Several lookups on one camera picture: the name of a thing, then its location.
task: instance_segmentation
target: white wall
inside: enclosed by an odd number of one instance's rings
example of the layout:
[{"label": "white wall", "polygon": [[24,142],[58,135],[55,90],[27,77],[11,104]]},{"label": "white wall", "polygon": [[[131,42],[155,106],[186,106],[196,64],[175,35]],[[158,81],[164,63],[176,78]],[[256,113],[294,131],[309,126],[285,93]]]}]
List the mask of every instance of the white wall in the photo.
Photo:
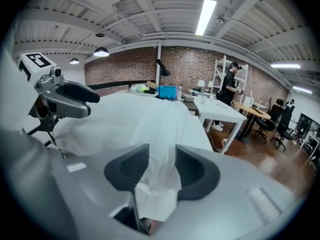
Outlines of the white wall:
[{"label": "white wall", "polygon": [[[80,55],[72,56],[72,58],[77,58],[79,60],[79,64],[69,64],[69,56],[66,54],[52,54],[45,55],[54,63],[57,64],[58,67],[61,67],[61,72],[64,75],[64,79],[81,83],[83,85],[86,84],[85,81],[85,57]],[[28,115],[25,119],[25,123],[23,125],[24,130],[28,133],[37,126],[40,125],[40,121],[38,118],[33,118]],[[37,131],[32,135],[42,143],[45,143],[50,140],[49,135],[43,131]]]},{"label": "white wall", "polygon": [[[289,100],[294,99],[295,109],[291,120],[298,122],[301,113],[320,124],[320,99],[311,94],[301,94],[295,91],[289,95]],[[289,127],[295,127],[295,123],[290,122]]]}]

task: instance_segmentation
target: blue bin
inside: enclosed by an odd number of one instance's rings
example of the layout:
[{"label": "blue bin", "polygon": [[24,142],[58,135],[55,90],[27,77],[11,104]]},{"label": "blue bin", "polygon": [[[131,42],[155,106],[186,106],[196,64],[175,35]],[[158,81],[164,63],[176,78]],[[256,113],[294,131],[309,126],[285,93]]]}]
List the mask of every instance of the blue bin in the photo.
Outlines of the blue bin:
[{"label": "blue bin", "polygon": [[178,87],[176,86],[160,86],[159,97],[175,99],[177,97]]}]

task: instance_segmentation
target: ceiling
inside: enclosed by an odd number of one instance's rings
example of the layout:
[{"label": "ceiling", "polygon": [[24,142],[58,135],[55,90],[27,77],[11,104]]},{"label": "ceiling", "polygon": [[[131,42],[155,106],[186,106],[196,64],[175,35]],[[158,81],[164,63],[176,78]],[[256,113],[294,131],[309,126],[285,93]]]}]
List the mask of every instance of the ceiling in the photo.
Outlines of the ceiling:
[{"label": "ceiling", "polygon": [[[37,50],[85,55],[90,61],[99,46],[114,53],[159,40],[192,42],[252,62],[288,88],[320,94],[316,38],[291,0],[216,1],[205,36],[198,37],[203,0],[30,0],[18,18],[13,57]],[[105,37],[96,37],[98,32]],[[272,63],[298,63],[301,69],[276,70]]]}]

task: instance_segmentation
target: chair headrest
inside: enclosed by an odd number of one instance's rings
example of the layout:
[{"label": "chair headrest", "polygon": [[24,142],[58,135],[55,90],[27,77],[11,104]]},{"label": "chair headrest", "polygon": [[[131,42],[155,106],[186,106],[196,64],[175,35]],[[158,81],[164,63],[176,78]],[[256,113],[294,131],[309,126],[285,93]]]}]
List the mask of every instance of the chair headrest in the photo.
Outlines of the chair headrest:
[{"label": "chair headrest", "polygon": [[281,98],[278,98],[275,103],[277,103],[278,105],[280,105],[281,107],[285,104],[285,101]]}]

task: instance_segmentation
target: white sheet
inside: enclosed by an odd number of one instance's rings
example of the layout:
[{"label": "white sheet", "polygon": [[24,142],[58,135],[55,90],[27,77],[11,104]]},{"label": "white sheet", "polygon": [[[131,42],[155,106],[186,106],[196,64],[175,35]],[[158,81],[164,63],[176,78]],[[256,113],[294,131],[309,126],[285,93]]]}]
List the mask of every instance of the white sheet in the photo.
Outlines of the white sheet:
[{"label": "white sheet", "polygon": [[138,214],[165,221],[176,208],[181,189],[175,145],[212,151],[199,119],[179,101],[128,93],[107,95],[90,107],[89,117],[65,118],[56,125],[56,144],[65,152],[87,156],[148,143],[149,166],[135,188]]}]

